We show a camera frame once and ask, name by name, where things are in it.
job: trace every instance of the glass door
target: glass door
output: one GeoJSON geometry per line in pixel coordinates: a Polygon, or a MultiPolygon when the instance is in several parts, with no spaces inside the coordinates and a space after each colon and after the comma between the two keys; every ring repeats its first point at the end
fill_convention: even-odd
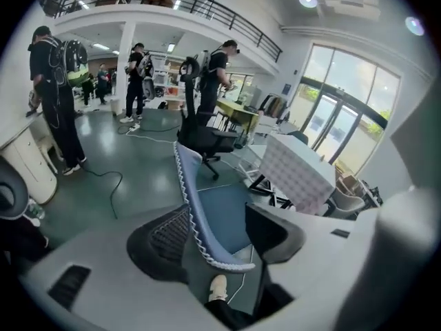
{"type": "Polygon", "coordinates": [[[309,122],[303,133],[308,136],[309,147],[313,148],[323,136],[326,136],[325,132],[331,121],[331,118],[335,116],[338,102],[331,97],[321,96],[320,101],[314,113],[310,116],[309,122]]]}
{"type": "Polygon", "coordinates": [[[329,124],[329,127],[323,135],[320,142],[316,145],[316,152],[320,156],[325,156],[325,161],[330,161],[341,146],[344,146],[347,137],[356,122],[358,113],[349,109],[347,106],[341,106],[341,109],[335,115],[335,119],[329,124]]]}

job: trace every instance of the white pillar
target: white pillar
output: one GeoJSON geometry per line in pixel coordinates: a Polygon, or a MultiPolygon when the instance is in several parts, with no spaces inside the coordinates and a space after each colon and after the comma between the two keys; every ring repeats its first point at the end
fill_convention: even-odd
{"type": "Polygon", "coordinates": [[[124,68],[127,66],[132,49],[133,35],[135,33],[135,22],[126,22],[124,24],[123,36],[119,44],[118,72],[116,74],[116,92],[115,95],[120,99],[122,108],[125,108],[125,96],[127,94],[128,76],[124,68]]]}

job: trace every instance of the yellow table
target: yellow table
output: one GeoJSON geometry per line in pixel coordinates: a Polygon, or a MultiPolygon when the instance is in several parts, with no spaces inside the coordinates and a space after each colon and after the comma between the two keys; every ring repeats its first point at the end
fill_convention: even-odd
{"type": "Polygon", "coordinates": [[[229,118],[233,118],[237,122],[239,122],[242,127],[245,129],[246,133],[254,129],[258,122],[258,114],[253,112],[248,112],[243,109],[243,106],[240,104],[234,103],[233,101],[229,101],[227,99],[218,99],[216,105],[225,112],[229,118]]]}

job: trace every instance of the round ceiling light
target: round ceiling light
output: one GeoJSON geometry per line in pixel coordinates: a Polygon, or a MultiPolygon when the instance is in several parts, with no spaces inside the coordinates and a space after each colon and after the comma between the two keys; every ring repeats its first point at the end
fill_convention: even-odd
{"type": "Polygon", "coordinates": [[[420,20],[415,17],[406,18],[406,27],[417,36],[422,36],[424,34],[424,28],[422,27],[420,20]]]}
{"type": "Polygon", "coordinates": [[[317,0],[299,0],[299,2],[306,8],[315,8],[317,0]]]}

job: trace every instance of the table with checkered tablecloth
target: table with checkered tablecloth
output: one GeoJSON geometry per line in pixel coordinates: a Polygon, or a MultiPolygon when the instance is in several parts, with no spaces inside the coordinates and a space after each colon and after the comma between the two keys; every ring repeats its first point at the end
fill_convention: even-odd
{"type": "Polygon", "coordinates": [[[294,136],[271,135],[259,170],[302,213],[317,213],[336,189],[334,166],[294,136]]]}

